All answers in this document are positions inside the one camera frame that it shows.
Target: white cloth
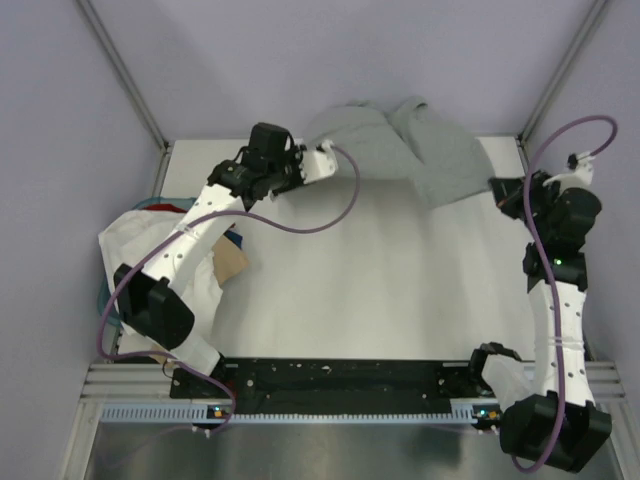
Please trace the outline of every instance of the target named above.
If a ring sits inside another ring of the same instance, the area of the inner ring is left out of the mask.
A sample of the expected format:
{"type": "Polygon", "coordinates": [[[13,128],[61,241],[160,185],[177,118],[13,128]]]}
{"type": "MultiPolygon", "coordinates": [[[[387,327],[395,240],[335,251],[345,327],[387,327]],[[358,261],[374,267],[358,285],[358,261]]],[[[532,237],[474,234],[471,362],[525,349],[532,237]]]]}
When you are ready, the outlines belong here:
{"type": "MultiPolygon", "coordinates": [[[[136,265],[171,233],[182,216],[179,213],[147,210],[126,212],[98,235],[111,292],[115,287],[113,274],[118,267],[123,263],[132,267],[136,265]]],[[[212,251],[200,262],[193,279],[180,297],[194,314],[193,328],[206,341],[210,340],[213,318],[221,297],[222,289],[213,274],[212,251]]],[[[123,326],[125,335],[132,337],[126,342],[126,351],[149,350],[153,347],[153,341],[124,323],[123,326]]]]}

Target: white table surface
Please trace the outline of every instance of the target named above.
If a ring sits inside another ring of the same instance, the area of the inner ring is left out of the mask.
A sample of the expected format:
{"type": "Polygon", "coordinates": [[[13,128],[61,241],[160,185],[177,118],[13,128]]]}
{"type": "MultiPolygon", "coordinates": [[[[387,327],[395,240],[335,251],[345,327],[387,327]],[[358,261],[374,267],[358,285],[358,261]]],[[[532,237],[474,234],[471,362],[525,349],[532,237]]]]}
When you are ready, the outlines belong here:
{"type": "MultiPolygon", "coordinates": [[[[523,174],[513,138],[480,140],[496,175],[523,174]]],[[[245,144],[177,141],[162,195],[197,196],[245,144]]],[[[252,211],[316,226],[352,189],[325,181],[252,211]]],[[[237,229],[250,266],[223,286],[211,336],[227,356],[464,360],[498,341],[534,358],[521,263],[530,235],[490,192],[428,211],[408,182],[365,181],[351,215],[328,231],[298,236],[249,219],[237,229]]]]}

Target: metal frame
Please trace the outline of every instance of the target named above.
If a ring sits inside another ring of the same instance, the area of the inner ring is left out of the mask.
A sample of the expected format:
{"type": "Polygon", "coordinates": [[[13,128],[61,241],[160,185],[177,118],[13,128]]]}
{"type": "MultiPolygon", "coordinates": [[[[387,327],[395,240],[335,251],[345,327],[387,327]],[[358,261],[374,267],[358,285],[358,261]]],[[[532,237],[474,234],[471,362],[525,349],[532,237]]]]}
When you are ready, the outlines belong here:
{"type": "Polygon", "coordinates": [[[580,28],[578,28],[573,40],[571,40],[569,48],[567,48],[565,54],[562,56],[562,60],[560,60],[560,64],[547,82],[542,95],[531,112],[527,123],[522,129],[522,133],[518,137],[524,144],[531,139],[532,135],[535,133],[543,118],[549,111],[549,108],[562,90],[562,87],[567,82],[567,79],[573,71],[580,55],[584,52],[590,40],[593,38],[594,33],[602,23],[602,20],[609,10],[612,2],[613,0],[594,0],[592,2],[587,16],[580,25],[580,28]]]}
{"type": "MultiPolygon", "coordinates": [[[[555,101],[556,97],[562,90],[562,87],[566,83],[569,74],[572,72],[580,55],[584,52],[585,48],[592,39],[594,33],[602,23],[611,3],[614,0],[592,0],[591,7],[582,21],[578,31],[574,35],[569,47],[565,51],[559,65],[554,70],[551,78],[547,82],[540,98],[536,102],[536,105],[531,112],[526,124],[524,125],[522,132],[517,135],[518,141],[521,143],[522,148],[526,149],[527,142],[531,139],[540,122],[548,112],[549,108],[555,101]]],[[[120,53],[115,47],[113,40],[111,39],[109,32],[104,26],[100,15],[96,11],[92,0],[74,0],[78,7],[82,17],[87,22],[87,25],[91,32],[94,34],[99,46],[105,54],[111,68],[113,69],[125,95],[129,99],[131,106],[138,114],[140,121],[143,123],[154,142],[161,150],[163,156],[160,161],[160,167],[158,175],[156,175],[156,184],[154,185],[154,195],[157,194],[164,175],[166,174],[166,165],[168,164],[167,151],[170,143],[163,135],[158,122],[156,121],[153,113],[147,106],[146,102],[140,90],[136,86],[133,77],[129,73],[126,64],[122,60],[120,53]]]]}
{"type": "Polygon", "coordinates": [[[158,149],[165,153],[169,146],[169,142],[162,134],[162,131],[158,126],[158,122],[156,122],[151,110],[145,103],[140,90],[138,90],[138,87],[133,81],[133,77],[131,77],[127,66],[122,60],[113,40],[111,40],[111,36],[102,23],[100,15],[98,15],[98,12],[91,3],[91,0],[74,0],[74,2],[78,7],[80,14],[86,21],[89,30],[98,41],[98,45],[105,54],[113,73],[116,75],[122,90],[129,99],[129,102],[138,115],[138,118],[140,118],[142,125],[147,129],[158,149]]]}
{"type": "MultiPolygon", "coordinates": [[[[449,366],[464,366],[467,362],[447,362],[449,366]]],[[[533,377],[535,365],[527,362],[525,373],[533,377]]],[[[626,400],[620,377],[613,362],[587,362],[587,377],[596,401],[614,421],[611,436],[616,459],[624,480],[635,478],[640,471],[638,458],[638,430],[626,400]]],[[[60,480],[82,480],[89,465],[98,424],[104,423],[216,423],[207,419],[209,406],[228,406],[230,400],[173,399],[169,396],[171,378],[159,364],[95,363],[89,367],[60,480]]],[[[287,416],[239,416],[233,423],[350,423],[350,424],[458,424],[476,422],[474,407],[495,404],[491,398],[452,399],[451,414],[396,415],[389,418],[364,417],[311,417],[287,416]]]]}
{"type": "MultiPolygon", "coordinates": [[[[528,166],[527,142],[561,92],[578,58],[601,24],[612,1],[593,0],[588,14],[545,86],[521,134],[517,136],[518,152],[525,170],[528,166]]],[[[161,152],[152,191],[152,195],[160,195],[171,157],[171,146],[144,101],[92,1],[74,0],[74,3],[103,50],[134,111],[161,152]]],[[[615,365],[611,362],[590,362],[587,369],[592,377],[590,380],[593,382],[591,385],[594,388],[594,395],[603,402],[604,410],[609,412],[613,418],[615,427],[611,440],[623,477],[625,480],[634,478],[636,472],[640,471],[640,458],[638,457],[640,435],[633,413],[626,401],[615,365]]],[[[158,365],[91,365],[58,478],[62,480],[84,478],[99,421],[101,419],[109,421],[106,418],[109,415],[111,415],[110,419],[114,420],[113,410],[110,410],[114,405],[126,404],[132,407],[144,405],[146,408],[156,409],[156,411],[159,411],[157,409],[165,409],[165,411],[185,409],[199,411],[201,409],[202,403],[199,404],[198,401],[170,399],[169,388],[170,380],[162,374],[158,365]]],[[[465,406],[470,403],[477,405],[486,401],[488,400],[459,399],[455,402],[452,401],[452,404],[457,405],[456,408],[458,408],[460,405],[465,406]]],[[[211,405],[216,402],[219,405],[229,403],[226,399],[209,400],[205,403],[211,405]]],[[[185,421],[190,421],[188,415],[184,418],[185,421]]]]}

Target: red fabric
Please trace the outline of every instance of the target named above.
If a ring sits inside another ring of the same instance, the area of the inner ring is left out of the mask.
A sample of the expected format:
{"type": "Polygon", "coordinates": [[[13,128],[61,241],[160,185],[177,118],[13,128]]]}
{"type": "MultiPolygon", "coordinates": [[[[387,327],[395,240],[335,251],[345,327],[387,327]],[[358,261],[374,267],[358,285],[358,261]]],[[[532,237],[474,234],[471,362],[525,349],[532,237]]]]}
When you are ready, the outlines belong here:
{"type": "Polygon", "coordinates": [[[156,203],[154,205],[144,207],[143,210],[153,210],[155,212],[187,213],[186,210],[182,210],[181,208],[178,208],[170,203],[156,203]]]}

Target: metal bar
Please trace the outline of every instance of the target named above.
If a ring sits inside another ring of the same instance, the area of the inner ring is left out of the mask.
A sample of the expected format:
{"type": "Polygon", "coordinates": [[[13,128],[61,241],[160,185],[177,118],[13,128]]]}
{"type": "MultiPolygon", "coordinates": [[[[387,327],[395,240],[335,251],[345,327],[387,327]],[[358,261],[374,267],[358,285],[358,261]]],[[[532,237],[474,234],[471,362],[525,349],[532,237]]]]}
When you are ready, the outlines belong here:
{"type": "MultiPolygon", "coordinates": [[[[467,362],[447,363],[464,366],[467,362]]],[[[525,373],[533,378],[535,364],[525,363],[525,373]]],[[[587,379],[598,402],[624,401],[625,393],[613,362],[587,362],[587,379]]],[[[226,398],[176,400],[169,397],[171,379],[159,364],[93,364],[89,367],[80,401],[85,403],[200,403],[224,405],[226,398]]]]}
{"type": "Polygon", "coordinates": [[[611,415],[613,431],[611,443],[618,460],[624,480],[638,478],[640,472],[640,436],[636,422],[628,403],[607,404],[602,410],[611,415]]]}
{"type": "Polygon", "coordinates": [[[511,130],[509,132],[507,132],[507,131],[498,131],[498,132],[491,132],[491,133],[483,133],[483,132],[472,131],[471,133],[478,139],[480,139],[480,138],[517,137],[519,135],[519,132],[517,132],[515,129],[511,130]]]}
{"type": "Polygon", "coordinates": [[[520,137],[516,137],[516,148],[518,149],[522,170],[526,173],[527,170],[529,170],[529,156],[527,155],[525,142],[523,142],[520,137]]]}
{"type": "Polygon", "coordinates": [[[613,0],[594,0],[587,16],[585,17],[582,25],[578,29],[578,32],[571,40],[569,44],[569,48],[565,52],[560,61],[560,64],[554,71],[551,79],[545,86],[543,93],[536,103],[533,112],[529,116],[527,123],[525,124],[521,138],[524,142],[528,142],[533,132],[536,130],[540,122],[549,111],[549,108],[553,104],[556,99],[558,93],[562,90],[562,87],[565,85],[567,79],[569,78],[569,74],[572,72],[573,68],[576,65],[576,62],[582,52],[585,50],[585,47],[589,44],[589,41],[592,39],[593,34],[598,29],[602,20],[605,17],[605,14],[613,0]]]}
{"type": "Polygon", "coordinates": [[[118,353],[118,344],[120,343],[120,336],[122,335],[122,327],[115,327],[115,331],[113,333],[113,339],[111,340],[111,345],[109,346],[109,353],[114,355],[118,353]]]}
{"type": "Polygon", "coordinates": [[[78,405],[59,480],[82,480],[85,477],[101,416],[102,405],[78,405]]]}
{"type": "Polygon", "coordinates": [[[102,51],[106,55],[120,86],[127,95],[127,98],[140,118],[140,121],[147,129],[158,148],[164,152],[167,148],[168,142],[160,131],[158,123],[145,103],[140,90],[138,90],[138,87],[133,81],[127,66],[118,53],[113,40],[111,40],[111,37],[109,36],[109,32],[107,32],[107,29],[102,23],[102,20],[91,3],[91,0],[75,0],[75,4],[77,5],[80,14],[87,22],[89,29],[94,34],[102,51]]]}
{"type": "Polygon", "coordinates": [[[158,170],[156,172],[156,178],[153,182],[153,190],[151,191],[152,197],[159,197],[162,194],[162,187],[164,185],[164,179],[167,176],[167,170],[169,169],[169,161],[171,160],[171,153],[173,152],[173,146],[167,147],[167,150],[162,154],[158,170]]]}
{"type": "MultiPolygon", "coordinates": [[[[107,405],[104,423],[221,423],[223,419],[207,418],[206,405],[107,405]]],[[[236,414],[229,423],[259,425],[348,424],[348,425],[438,425],[477,423],[472,404],[452,405],[451,413],[392,415],[301,415],[301,414],[236,414]]]]}

